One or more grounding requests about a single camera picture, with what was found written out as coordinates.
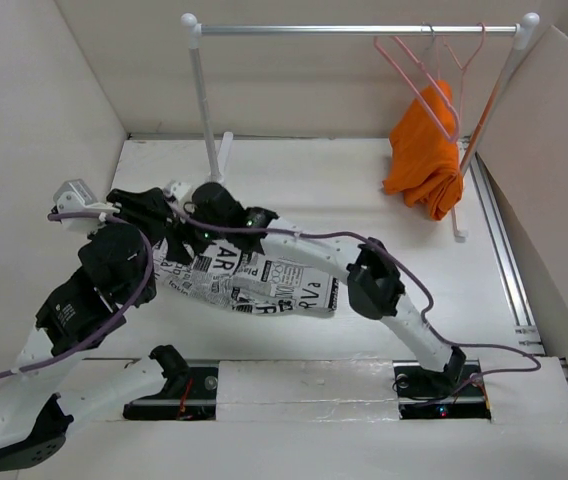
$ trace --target orange towel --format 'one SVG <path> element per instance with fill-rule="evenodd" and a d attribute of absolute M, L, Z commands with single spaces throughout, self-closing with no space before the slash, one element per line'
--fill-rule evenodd
<path fill-rule="evenodd" d="M 450 101 L 450 85 L 444 81 L 437 83 Z M 433 87 L 421 93 L 446 130 L 453 132 L 453 115 Z M 426 203 L 431 218 L 444 218 L 462 198 L 464 184 L 457 144 L 448 142 L 417 100 L 413 100 L 391 131 L 389 140 L 393 163 L 384 180 L 384 191 L 389 195 L 404 192 L 404 203 L 409 207 L 417 202 Z"/>

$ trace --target orange cloth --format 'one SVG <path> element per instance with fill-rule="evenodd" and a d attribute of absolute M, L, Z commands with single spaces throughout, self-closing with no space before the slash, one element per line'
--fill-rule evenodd
<path fill-rule="evenodd" d="M 451 86 L 441 80 L 437 83 L 451 101 Z M 428 86 L 421 94 L 446 131 L 452 133 L 454 117 L 435 89 Z M 464 184 L 457 144 L 449 143 L 417 100 L 413 100 L 391 131 L 389 140 L 393 163 L 383 182 L 384 191 L 389 195 L 404 192 L 404 203 L 409 207 L 417 202 L 426 203 L 431 218 L 444 218 L 462 198 Z"/>

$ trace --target folded orange garment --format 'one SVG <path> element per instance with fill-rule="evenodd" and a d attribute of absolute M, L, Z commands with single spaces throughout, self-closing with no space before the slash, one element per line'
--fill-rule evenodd
<path fill-rule="evenodd" d="M 451 86 L 437 82 L 449 101 Z M 455 120 L 431 86 L 421 92 L 433 113 L 449 133 Z M 456 143 L 449 143 L 426 110 L 413 100 L 404 117 L 389 136 L 393 147 L 391 172 L 384 180 L 384 191 L 391 195 L 404 192 L 404 203 L 426 203 L 434 220 L 441 220 L 462 198 L 463 177 L 459 168 Z"/>

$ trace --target cable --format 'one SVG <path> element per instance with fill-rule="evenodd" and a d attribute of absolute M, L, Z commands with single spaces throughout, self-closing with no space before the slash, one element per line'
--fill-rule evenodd
<path fill-rule="evenodd" d="M 171 205 L 171 208 L 172 208 L 173 212 L 179 218 L 181 218 L 183 221 L 185 221 L 186 223 L 190 223 L 191 225 L 193 225 L 197 228 L 201 228 L 202 230 L 208 230 L 208 231 L 211 231 L 211 232 L 248 234 L 248 235 L 260 235 L 260 234 L 266 233 L 266 234 L 276 234 L 276 235 L 287 235 L 287 236 L 291 236 L 291 237 L 300 237 L 300 238 L 306 238 L 306 239 L 309 239 L 309 240 L 326 240 L 326 239 L 329 239 L 329 238 L 338 238 L 338 237 L 353 238 L 353 239 L 355 239 L 359 242 L 366 244 L 371 249 L 376 251 L 379 255 L 381 255 L 383 258 L 385 258 L 389 262 L 392 262 L 395 265 L 397 265 L 397 267 L 400 270 L 402 270 L 402 272 L 404 272 L 406 274 L 406 276 L 408 276 L 413 281 L 413 283 L 415 283 L 415 285 L 417 285 L 417 287 L 422 291 L 422 293 L 424 293 L 424 296 L 426 296 L 426 300 L 427 300 L 428 303 L 427 303 L 426 307 L 424 307 L 422 309 L 422 311 L 420 312 L 420 316 L 422 317 L 422 321 L 424 322 L 424 324 L 429 328 L 429 330 L 433 333 L 433 335 L 435 335 L 435 338 L 437 338 L 440 342 L 442 342 L 442 343 L 444 343 L 444 344 L 446 344 L 450 347 L 458 347 L 458 348 L 490 348 L 490 349 L 495 349 L 495 350 L 505 350 L 507 352 L 517 353 L 518 355 L 521 355 L 521 356 L 529 359 L 531 362 L 533 362 L 535 364 L 532 367 L 495 368 L 493 370 L 486 370 L 485 372 L 475 373 L 475 374 L 471 375 L 468 379 L 466 379 L 465 381 L 460 383 L 458 386 L 456 386 L 451 391 L 450 395 L 455 395 L 456 393 L 461 391 L 467 385 L 469 385 L 473 382 L 477 382 L 478 380 L 484 378 L 487 375 L 493 375 L 493 374 L 496 374 L 496 373 L 536 372 L 536 371 L 538 371 L 542 368 L 542 364 L 540 363 L 540 361 L 537 358 L 535 358 L 534 355 L 527 353 L 523 350 L 520 350 L 519 348 L 511 347 L 511 346 L 508 346 L 508 345 L 500 345 L 500 344 L 497 344 L 497 343 L 459 343 L 459 342 L 453 342 L 452 340 L 449 340 L 446 337 L 444 337 L 442 334 L 440 334 L 435 329 L 435 327 L 433 327 L 433 325 L 431 325 L 431 323 L 426 318 L 426 314 L 429 311 L 431 311 L 433 309 L 433 307 L 435 306 L 435 300 L 433 298 L 433 294 L 431 293 L 431 291 L 426 287 L 426 285 L 424 285 L 424 283 L 417 277 L 417 275 L 415 275 L 411 270 L 409 270 L 408 267 L 406 267 L 406 265 L 404 265 L 402 262 L 400 262 L 392 254 L 390 254 L 388 251 L 386 251 L 386 249 L 384 249 L 383 247 L 380 247 L 376 243 L 370 241 L 368 238 L 366 238 L 366 237 L 364 237 L 364 236 L 362 236 L 358 233 L 349 232 L 349 231 L 338 231 L 338 232 L 331 232 L 331 233 L 304 233 L 304 232 L 296 232 L 294 230 L 287 230 L 287 229 L 284 229 L 284 228 L 219 227 L 219 226 L 216 226 L 216 225 L 210 225 L 208 223 L 204 223 L 204 222 L 194 220 L 191 217 L 189 217 L 187 214 L 185 214 L 184 212 L 181 212 L 178 208 L 176 208 L 173 205 Z"/>
<path fill-rule="evenodd" d="M 99 217 L 100 214 L 96 212 L 74 212 L 74 213 L 50 214 L 48 216 L 48 219 L 51 222 L 55 222 L 67 218 L 99 218 Z M 113 217 L 112 215 L 107 215 L 106 221 L 109 223 L 128 224 L 128 222 L 125 222 L 120 218 Z M 61 362 L 62 360 L 67 359 L 71 355 L 74 355 L 75 353 L 86 349 L 86 347 L 90 346 L 95 340 L 97 340 L 104 334 L 108 333 L 119 322 L 119 320 L 122 318 L 124 313 L 126 313 L 126 311 L 137 301 L 139 296 L 142 294 L 142 291 L 146 287 L 146 284 L 148 283 L 149 279 L 151 278 L 151 275 L 153 274 L 153 248 L 151 247 L 151 243 L 148 241 L 148 238 L 146 238 L 146 235 L 144 235 L 141 230 L 140 230 L 140 236 L 142 237 L 142 241 L 144 242 L 144 247 L 146 248 L 146 256 L 147 256 L 146 269 L 144 270 L 144 276 L 142 277 L 142 281 L 137 286 L 131 297 L 126 302 L 124 302 L 122 307 L 117 312 L 115 312 L 104 323 L 104 325 L 102 325 L 95 332 L 93 332 L 86 339 L 84 339 L 74 347 L 70 348 L 69 350 L 65 351 L 64 353 L 56 357 L 52 357 L 47 360 L 42 360 L 41 362 L 36 362 L 30 365 L 26 365 L 24 367 L 19 368 L 19 370 L 17 371 L 19 371 L 20 373 L 27 373 L 33 370 L 39 370 L 40 368 L 49 367 L 58 362 Z M 17 372 L 4 370 L 3 372 L 0 372 L 0 380 L 15 375 L 15 373 Z"/>

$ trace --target silver horizontal bar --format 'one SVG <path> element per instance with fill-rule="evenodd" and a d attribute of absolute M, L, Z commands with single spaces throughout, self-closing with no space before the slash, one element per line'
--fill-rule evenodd
<path fill-rule="evenodd" d="M 487 26 L 486 35 L 512 37 L 517 33 L 517 25 Z M 429 25 L 202 25 L 202 35 L 240 36 L 240 35 L 481 35 L 480 25 L 438 26 Z"/>

